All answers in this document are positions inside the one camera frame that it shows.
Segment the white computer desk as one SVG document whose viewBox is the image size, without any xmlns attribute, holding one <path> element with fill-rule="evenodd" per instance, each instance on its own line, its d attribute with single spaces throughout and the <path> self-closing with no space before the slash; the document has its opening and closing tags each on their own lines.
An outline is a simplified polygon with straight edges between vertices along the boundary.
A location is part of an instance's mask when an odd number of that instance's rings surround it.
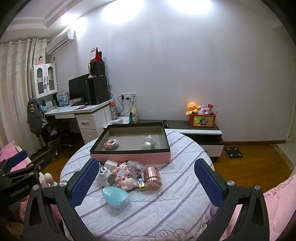
<svg viewBox="0 0 296 241">
<path fill-rule="evenodd" d="M 97 105 L 78 105 L 57 107 L 46 111 L 46 116 L 54 116 L 55 119 L 74 118 L 79 126 L 84 143 L 87 144 L 98 138 L 104 131 L 104 127 L 111 121 L 110 99 Z"/>
</svg>

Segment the hello kitty brick figure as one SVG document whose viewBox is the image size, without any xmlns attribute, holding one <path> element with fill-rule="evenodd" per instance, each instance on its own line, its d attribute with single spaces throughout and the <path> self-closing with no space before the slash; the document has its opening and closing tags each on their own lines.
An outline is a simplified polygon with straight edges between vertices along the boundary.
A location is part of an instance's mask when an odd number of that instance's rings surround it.
<svg viewBox="0 0 296 241">
<path fill-rule="evenodd" d="M 127 168 L 127 162 L 120 163 L 118 167 L 120 170 L 125 170 Z"/>
</svg>

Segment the pink brick block toy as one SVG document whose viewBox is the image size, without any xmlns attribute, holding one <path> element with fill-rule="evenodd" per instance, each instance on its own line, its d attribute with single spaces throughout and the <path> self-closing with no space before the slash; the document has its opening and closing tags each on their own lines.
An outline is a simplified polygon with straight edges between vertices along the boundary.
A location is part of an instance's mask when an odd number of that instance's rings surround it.
<svg viewBox="0 0 296 241">
<path fill-rule="evenodd" d="M 107 150 L 115 150 L 119 147 L 119 141 L 117 139 L 111 139 L 104 143 L 104 148 Z"/>
</svg>

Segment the small black speaker box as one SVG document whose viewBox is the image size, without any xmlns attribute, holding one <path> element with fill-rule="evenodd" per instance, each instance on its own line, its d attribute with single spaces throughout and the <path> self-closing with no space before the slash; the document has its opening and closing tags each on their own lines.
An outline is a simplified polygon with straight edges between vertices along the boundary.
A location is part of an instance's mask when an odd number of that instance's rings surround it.
<svg viewBox="0 0 296 241">
<path fill-rule="evenodd" d="M 89 63 L 89 73 L 92 76 L 105 76 L 105 63 L 103 61 Z"/>
</svg>

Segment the black office chair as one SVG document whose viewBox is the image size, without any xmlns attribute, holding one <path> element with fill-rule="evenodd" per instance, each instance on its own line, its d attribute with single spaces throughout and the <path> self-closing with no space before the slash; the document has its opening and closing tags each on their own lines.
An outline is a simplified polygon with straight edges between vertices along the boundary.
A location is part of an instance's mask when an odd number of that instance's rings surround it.
<svg viewBox="0 0 296 241">
<path fill-rule="evenodd" d="M 72 148 L 70 127 L 66 122 L 53 120 L 51 117 L 44 116 L 42 121 L 41 137 L 49 149 L 53 151 L 55 158 L 58 159 L 59 153 L 63 149 Z"/>
</svg>

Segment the pink pig doll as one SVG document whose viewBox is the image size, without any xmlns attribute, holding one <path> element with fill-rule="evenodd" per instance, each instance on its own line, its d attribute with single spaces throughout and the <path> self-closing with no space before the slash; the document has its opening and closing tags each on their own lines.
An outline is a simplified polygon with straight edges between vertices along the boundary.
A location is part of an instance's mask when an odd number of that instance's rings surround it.
<svg viewBox="0 0 296 241">
<path fill-rule="evenodd" d="M 130 177 L 130 173 L 126 169 L 113 170 L 112 174 L 115 176 L 114 181 L 116 186 L 122 190 L 130 191 L 138 187 L 138 183 Z"/>
</svg>

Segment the white plug diffuser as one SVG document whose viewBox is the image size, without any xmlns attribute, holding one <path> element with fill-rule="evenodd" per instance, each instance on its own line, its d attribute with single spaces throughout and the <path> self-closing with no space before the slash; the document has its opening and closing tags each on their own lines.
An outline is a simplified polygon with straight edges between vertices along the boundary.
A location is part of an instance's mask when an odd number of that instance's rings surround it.
<svg viewBox="0 0 296 241">
<path fill-rule="evenodd" d="M 96 177 L 96 181 L 100 186 L 108 187 L 110 186 L 110 183 L 109 183 L 110 176 L 111 176 L 111 172 L 107 168 L 101 167 Z"/>
</svg>

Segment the orange octopus plush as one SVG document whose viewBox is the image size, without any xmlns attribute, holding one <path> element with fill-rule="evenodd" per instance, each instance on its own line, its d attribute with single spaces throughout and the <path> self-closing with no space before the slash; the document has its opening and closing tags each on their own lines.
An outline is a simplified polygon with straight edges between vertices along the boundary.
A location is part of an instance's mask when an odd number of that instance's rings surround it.
<svg viewBox="0 0 296 241">
<path fill-rule="evenodd" d="M 197 105 L 195 102 L 189 102 L 187 104 L 187 110 L 185 112 L 185 115 L 191 115 L 191 114 L 196 114 L 198 111 L 202 108 L 201 105 Z"/>
</svg>

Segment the orange cap bottle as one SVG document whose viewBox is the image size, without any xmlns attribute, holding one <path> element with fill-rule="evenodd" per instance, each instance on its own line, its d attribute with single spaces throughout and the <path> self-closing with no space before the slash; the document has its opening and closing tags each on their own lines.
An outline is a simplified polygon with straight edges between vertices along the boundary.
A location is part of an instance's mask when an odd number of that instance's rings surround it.
<svg viewBox="0 0 296 241">
<path fill-rule="evenodd" d="M 118 119 L 118 112 L 115 101 L 110 103 L 110 111 L 111 111 L 111 119 L 117 120 Z"/>
</svg>

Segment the dark hanging jacket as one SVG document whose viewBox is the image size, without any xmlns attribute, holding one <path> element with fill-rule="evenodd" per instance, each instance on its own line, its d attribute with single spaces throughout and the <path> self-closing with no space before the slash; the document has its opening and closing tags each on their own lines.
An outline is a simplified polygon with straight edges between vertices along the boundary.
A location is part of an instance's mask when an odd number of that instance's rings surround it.
<svg viewBox="0 0 296 241">
<path fill-rule="evenodd" d="M 28 101 L 27 124 L 30 127 L 31 133 L 36 135 L 36 137 L 39 137 L 42 134 L 43 128 L 48 124 L 43 109 L 35 98 L 31 98 Z"/>
</svg>

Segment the white charger adapter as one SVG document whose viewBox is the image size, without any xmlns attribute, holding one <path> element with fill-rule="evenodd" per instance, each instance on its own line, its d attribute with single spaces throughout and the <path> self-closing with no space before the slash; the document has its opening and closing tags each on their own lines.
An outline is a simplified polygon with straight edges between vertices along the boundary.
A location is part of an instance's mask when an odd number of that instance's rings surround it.
<svg viewBox="0 0 296 241">
<path fill-rule="evenodd" d="M 116 170 L 116 168 L 118 167 L 118 162 L 113 160 L 107 160 L 104 163 L 104 167 L 107 168 L 110 172 L 112 172 Z"/>
</svg>

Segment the blue yellow slim box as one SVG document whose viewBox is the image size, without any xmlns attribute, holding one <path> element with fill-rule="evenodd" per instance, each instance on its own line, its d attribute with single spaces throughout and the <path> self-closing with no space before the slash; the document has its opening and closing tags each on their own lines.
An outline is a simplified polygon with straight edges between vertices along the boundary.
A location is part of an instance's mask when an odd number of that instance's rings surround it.
<svg viewBox="0 0 296 241">
<path fill-rule="evenodd" d="M 138 182 L 138 187 L 140 191 L 145 191 L 146 190 L 145 182 L 141 176 L 137 176 L 137 182 Z"/>
</svg>

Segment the rose gold cylinder jar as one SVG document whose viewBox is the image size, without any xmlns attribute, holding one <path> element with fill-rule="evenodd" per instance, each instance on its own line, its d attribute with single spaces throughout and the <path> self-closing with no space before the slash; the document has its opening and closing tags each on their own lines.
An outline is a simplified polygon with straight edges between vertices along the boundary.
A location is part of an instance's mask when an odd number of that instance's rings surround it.
<svg viewBox="0 0 296 241">
<path fill-rule="evenodd" d="M 143 172 L 146 190 L 158 190 L 162 186 L 162 180 L 158 168 L 147 167 Z"/>
</svg>

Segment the beige curtain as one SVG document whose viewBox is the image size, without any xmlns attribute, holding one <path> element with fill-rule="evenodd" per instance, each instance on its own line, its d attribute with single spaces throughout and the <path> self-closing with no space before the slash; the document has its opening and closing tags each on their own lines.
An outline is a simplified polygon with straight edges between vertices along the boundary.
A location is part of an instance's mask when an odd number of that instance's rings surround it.
<svg viewBox="0 0 296 241">
<path fill-rule="evenodd" d="M 46 55 L 47 39 L 1 44 L 1 148 L 15 141 L 29 155 L 43 148 L 43 140 L 27 124 L 27 104 L 33 98 L 31 68 Z"/>
</svg>

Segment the teal clear oval case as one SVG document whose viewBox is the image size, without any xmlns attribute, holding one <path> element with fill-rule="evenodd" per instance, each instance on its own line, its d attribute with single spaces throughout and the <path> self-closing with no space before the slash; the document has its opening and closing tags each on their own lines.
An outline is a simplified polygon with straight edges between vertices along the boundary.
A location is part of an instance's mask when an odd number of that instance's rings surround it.
<svg viewBox="0 0 296 241">
<path fill-rule="evenodd" d="M 102 190 L 103 197 L 107 204 L 114 211 L 123 211 L 130 204 L 130 196 L 125 190 L 117 187 L 104 187 Z"/>
</svg>

